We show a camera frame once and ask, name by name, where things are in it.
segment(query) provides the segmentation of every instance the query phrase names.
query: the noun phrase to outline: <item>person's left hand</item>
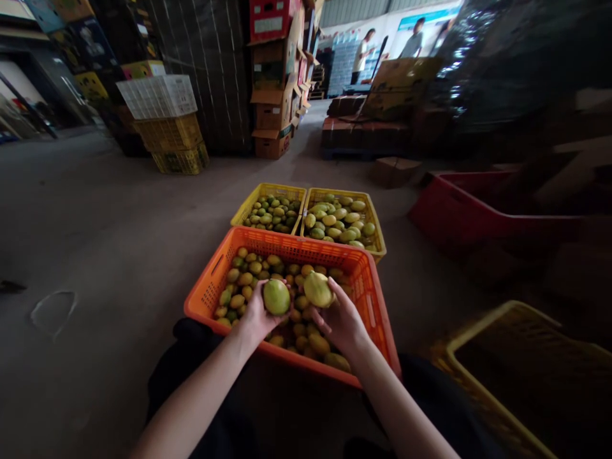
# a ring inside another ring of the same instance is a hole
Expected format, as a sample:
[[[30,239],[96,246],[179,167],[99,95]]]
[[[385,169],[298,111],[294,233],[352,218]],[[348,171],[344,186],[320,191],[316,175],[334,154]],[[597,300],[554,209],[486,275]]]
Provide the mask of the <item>person's left hand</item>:
[[[262,342],[265,337],[270,333],[278,324],[283,322],[287,317],[291,309],[293,309],[293,297],[291,298],[291,305],[287,314],[283,316],[271,315],[263,305],[263,286],[267,283],[267,280],[260,280],[257,286],[253,290],[251,299],[247,306],[247,311],[240,319],[239,328],[243,329],[244,332],[248,333],[250,338],[253,338],[256,345]]]

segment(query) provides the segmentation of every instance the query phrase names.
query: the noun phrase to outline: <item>black plastic wrap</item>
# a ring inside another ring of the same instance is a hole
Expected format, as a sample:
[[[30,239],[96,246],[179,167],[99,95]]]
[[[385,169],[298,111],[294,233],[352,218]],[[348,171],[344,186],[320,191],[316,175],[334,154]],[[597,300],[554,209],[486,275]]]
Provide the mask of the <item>black plastic wrap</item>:
[[[249,3],[240,2],[147,0],[163,61],[172,73],[189,75],[204,141],[217,153],[252,149],[243,29]]]
[[[457,133],[473,133],[569,92],[611,87],[611,13],[603,0],[466,0],[429,96],[451,109]]]

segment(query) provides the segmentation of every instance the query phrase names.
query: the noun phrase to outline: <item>yellow plastic crate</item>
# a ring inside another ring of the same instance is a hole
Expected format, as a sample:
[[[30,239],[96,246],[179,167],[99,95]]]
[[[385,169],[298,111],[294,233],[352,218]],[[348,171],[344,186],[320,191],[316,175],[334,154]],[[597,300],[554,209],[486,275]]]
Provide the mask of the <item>yellow plastic crate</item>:
[[[253,190],[253,192],[249,195],[249,197],[242,203],[234,218],[230,221],[232,226],[241,226],[246,218],[251,214],[251,210],[253,209],[253,204],[257,202],[257,200],[261,196],[268,196],[269,194],[273,194],[274,196],[280,196],[281,198],[287,198],[289,201],[299,201],[302,203],[300,205],[300,211],[298,212],[298,218],[295,221],[295,225],[291,230],[291,234],[295,235],[300,228],[300,215],[304,209],[304,199],[306,198],[306,188],[297,188],[291,187],[288,185],[277,185],[277,184],[259,184],[257,188]]]
[[[197,175],[210,162],[204,142],[190,150],[151,152],[151,154],[161,173]]]
[[[133,126],[150,152],[190,150],[202,142],[195,113],[177,118],[138,120]]]
[[[469,346],[478,353],[462,354]],[[518,457],[556,459],[555,451],[574,457],[559,440],[581,448],[584,455],[579,456],[593,457],[586,448],[606,441],[601,430],[599,438],[588,434],[609,423],[612,354],[570,339],[560,331],[558,322],[538,310],[521,302],[507,302],[436,343],[431,352],[432,363],[471,397],[485,423]],[[482,375],[488,388],[473,373]],[[500,387],[514,409],[491,393]],[[551,412],[560,414],[550,416]],[[544,417],[545,423],[534,416]],[[554,419],[575,421],[581,427],[574,430],[573,425],[566,425],[560,432],[552,425]],[[526,423],[534,425],[540,435]]]
[[[308,196],[306,197],[306,202],[304,205],[304,210],[302,212],[302,226],[300,228],[300,236],[305,236],[305,225],[304,225],[304,217],[308,214],[308,209],[314,206],[315,203],[319,201],[323,201],[323,197],[326,194],[333,194],[336,198],[341,196],[345,196],[347,198],[352,198],[353,200],[360,200],[365,202],[365,209],[363,212],[358,212],[361,215],[361,219],[365,222],[372,222],[376,226],[376,231],[372,235],[372,240],[378,249],[377,252],[370,252],[372,257],[374,257],[374,261],[378,265],[380,260],[387,254],[387,247],[384,244],[383,238],[383,229],[381,228],[381,223],[378,220],[378,216],[376,215],[376,210],[374,210],[374,204],[370,199],[370,195],[367,193],[359,193],[357,191],[345,191],[345,190],[334,190],[327,188],[310,188],[308,190]]]

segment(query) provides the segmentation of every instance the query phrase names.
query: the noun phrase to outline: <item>wooden pallet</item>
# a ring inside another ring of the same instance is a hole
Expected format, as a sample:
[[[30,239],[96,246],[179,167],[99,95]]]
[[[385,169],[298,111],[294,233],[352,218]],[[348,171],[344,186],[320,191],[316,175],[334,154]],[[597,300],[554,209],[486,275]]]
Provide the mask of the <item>wooden pallet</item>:
[[[321,149],[321,157],[326,161],[332,161],[334,159],[354,159],[357,161],[374,161],[380,157],[387,156],[398,156],[404,157],[406,153],[401,150],[362,150],[362,149],[348,149],[348,148],[332,148],[332,149]]]
[[[325,91],[310,91],[308,100],[321,100],[325,98]]]

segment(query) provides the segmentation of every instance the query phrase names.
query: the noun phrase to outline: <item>hand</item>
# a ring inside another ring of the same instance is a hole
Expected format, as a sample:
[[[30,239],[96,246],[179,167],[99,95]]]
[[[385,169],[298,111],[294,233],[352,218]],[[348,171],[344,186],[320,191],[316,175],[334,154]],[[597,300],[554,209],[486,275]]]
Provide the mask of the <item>hand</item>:
[[[257,286],[253,290],[251,299],[247,306],[247,311],[240,319],[238,328],[248,333],[256,345],[262,342],[266,335],[270,333],[279,323],[283,322],[287,317],[291,309],[293,309],[293,298],[291,298],[291,306],[289,312],[284,316],[273,316],[271,315],[263,305],[263,286],[267,283],[267,280],[260,280]]]
[[[336,294],[336,301],[327,309],[313,308],[312,318],[326,338],[349,360],[363,344],[371,343],[355,304],[331,277],[328,284]]]

